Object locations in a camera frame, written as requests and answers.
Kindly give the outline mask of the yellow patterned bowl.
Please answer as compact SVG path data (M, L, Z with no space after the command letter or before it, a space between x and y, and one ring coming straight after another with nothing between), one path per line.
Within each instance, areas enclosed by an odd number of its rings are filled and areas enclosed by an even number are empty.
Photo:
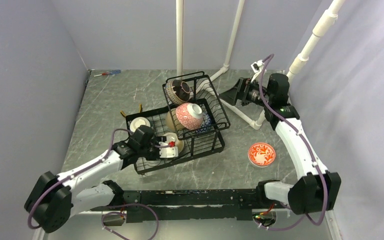
M177 147L178 153L181 153L184 149L184 141L179 140L178 136L174 132L167 132L163 135L166 140L164 141L165 143L169 144L171 142L174 142L174 146Z

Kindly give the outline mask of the teal white bowl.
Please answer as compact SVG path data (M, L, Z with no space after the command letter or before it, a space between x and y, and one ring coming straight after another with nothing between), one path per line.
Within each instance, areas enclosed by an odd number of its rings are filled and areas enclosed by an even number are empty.
M135 132L140 126L151 127L151 122L145 117L136 117L129 124L129 130Z

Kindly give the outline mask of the blue white patterned bowl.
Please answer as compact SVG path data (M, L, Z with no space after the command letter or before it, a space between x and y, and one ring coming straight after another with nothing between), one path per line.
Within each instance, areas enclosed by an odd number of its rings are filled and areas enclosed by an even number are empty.
M207 112L203 114L203 121L201 126L195 130L196 133L206 133L212 128L212 120Z

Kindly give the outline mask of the pink patterned bowl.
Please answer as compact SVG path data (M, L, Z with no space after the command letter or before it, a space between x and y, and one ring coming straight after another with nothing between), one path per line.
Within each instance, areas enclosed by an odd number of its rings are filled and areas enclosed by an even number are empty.
M203 110L196 103L186 102L179 105L175 114L180 124L191 131L199 129L204 121Z

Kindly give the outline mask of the brown geometric patterned bowl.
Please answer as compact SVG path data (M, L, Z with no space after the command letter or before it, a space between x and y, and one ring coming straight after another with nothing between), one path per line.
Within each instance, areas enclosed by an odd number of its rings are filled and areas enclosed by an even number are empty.
M167 82L164 92L169 103L177 106L188 102L191 97L191 88L185 81L180 79Z

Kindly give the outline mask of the orange floral bowl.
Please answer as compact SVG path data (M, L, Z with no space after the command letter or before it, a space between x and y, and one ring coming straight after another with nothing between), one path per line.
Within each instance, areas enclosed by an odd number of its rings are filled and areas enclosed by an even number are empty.
M254 143L247 151L248 160L258 168L268 167L275 161L276 156L275 149L265 142Z

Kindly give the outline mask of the tan speckled bowl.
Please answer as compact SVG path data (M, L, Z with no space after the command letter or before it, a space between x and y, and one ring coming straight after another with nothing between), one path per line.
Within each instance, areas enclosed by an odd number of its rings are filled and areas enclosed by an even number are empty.
M184 126L180 123L177 118L175 108L167 112L165 117L165 124L171 132L176 132L184 129Z

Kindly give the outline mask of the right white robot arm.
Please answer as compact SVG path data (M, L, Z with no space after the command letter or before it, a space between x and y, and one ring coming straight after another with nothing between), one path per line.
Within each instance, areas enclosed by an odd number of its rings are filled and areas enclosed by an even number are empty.
M288 102L289 88L289 78L282 73L271 74L266 87L241 77L219 97L231 106L237 101L262 106L265 119L284 143L293 162L297 182L293 185L279 180L259 182L256 203L262 208L273 202L283 203L297 215L331 211L341 177L327 169L309 143L296 108Z

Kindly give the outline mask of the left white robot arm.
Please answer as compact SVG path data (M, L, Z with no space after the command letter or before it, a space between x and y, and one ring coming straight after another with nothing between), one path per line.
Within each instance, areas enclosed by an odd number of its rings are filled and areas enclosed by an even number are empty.
M167 138L156 136L149 126L129 130L127 139L115 142L118 131L113 130L109 148L96 158L57 174L47 171L38 178L24 204L30 229L52 233L81 212L104 206L111 210L130 206L124 190L114 181L93 184L140 158L155 161L176 156L175 142L165 142Z

